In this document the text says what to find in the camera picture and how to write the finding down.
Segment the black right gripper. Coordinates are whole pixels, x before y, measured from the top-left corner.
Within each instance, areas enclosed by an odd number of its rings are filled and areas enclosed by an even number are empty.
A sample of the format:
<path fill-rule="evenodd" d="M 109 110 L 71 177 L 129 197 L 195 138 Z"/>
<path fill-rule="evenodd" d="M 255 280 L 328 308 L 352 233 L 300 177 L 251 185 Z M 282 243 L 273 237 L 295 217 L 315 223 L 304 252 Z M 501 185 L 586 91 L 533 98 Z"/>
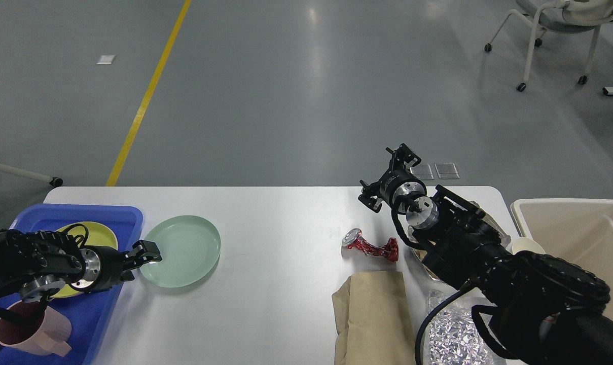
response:
<path fill-rule="evenodd" d="M 412 168 L 422 162 L 405 143 L 396 150 L 385 148 L 390 154 L 389 166 L 379 181 L 368 183 L 360 180 L 362 186 L 358 201 L 373 212 L 380 212 L 383 201 L 394 205 L 397 196 L 419 194 L 419 180 L 413 175 Z"/>

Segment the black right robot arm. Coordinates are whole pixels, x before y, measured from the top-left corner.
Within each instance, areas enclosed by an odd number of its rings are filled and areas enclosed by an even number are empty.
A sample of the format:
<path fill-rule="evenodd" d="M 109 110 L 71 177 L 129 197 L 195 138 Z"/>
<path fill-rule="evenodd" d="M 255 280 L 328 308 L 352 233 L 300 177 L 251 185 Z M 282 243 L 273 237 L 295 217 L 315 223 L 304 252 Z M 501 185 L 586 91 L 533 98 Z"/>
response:
<path fill-rule="evenodd" d="M 423 337 L 432 319 L 475 288 L 491 305 L 474 305 L 472 321 L 501 358 L 613 364 L 613 321 L 603 314 L 610 288 L 603 280 L 549 254 L 508 252 L 504 234 L 476 203 L 441 185 L 433 196 L 427 194 L 411 173 L 421 159 L 406 144 L 389 153 L 389 167 L 376 182 L 361 182 L 358 200 L 376 213 L 387 204 L 402 241 L 424 251 L 423 265 L 456 290 L 420 325 L 417 364 L 423 363 Z"/>

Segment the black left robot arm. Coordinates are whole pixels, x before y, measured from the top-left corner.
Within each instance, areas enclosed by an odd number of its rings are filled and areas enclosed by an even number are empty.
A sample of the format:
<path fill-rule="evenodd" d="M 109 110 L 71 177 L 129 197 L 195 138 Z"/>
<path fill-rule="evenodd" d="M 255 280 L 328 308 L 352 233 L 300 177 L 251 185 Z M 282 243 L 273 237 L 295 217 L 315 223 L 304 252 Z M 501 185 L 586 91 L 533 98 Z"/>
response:
<path fill-rule="evenodd" d="M 130 251 L 89 245 L 88 227 L 23 233 L 0 230 L 0 319 L 19 326 L 40 320 L 65 285 L 78 293 L 102 293 L 134 280 L 134 270 L 162 261 L 154 242 L 138 240 Z"/>

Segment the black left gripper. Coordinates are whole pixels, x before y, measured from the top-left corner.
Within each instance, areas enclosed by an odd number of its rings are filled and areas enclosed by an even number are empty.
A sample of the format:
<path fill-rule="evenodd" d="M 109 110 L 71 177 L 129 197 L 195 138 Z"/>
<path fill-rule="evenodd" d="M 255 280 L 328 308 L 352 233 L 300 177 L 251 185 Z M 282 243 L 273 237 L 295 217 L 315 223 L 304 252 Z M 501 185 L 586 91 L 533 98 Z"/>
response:
<path fill-rule="evenodd" d="M 155 242 L 137 240 L 128 252 L 119 252 L 107 246 L 81 249 L 85 259 L 85 273 L 81 279 L 83 293 L 101 293 L 116 285 L 135 279 L 132 270 L 148 263 L 159 263 L 162 254 Z"/>

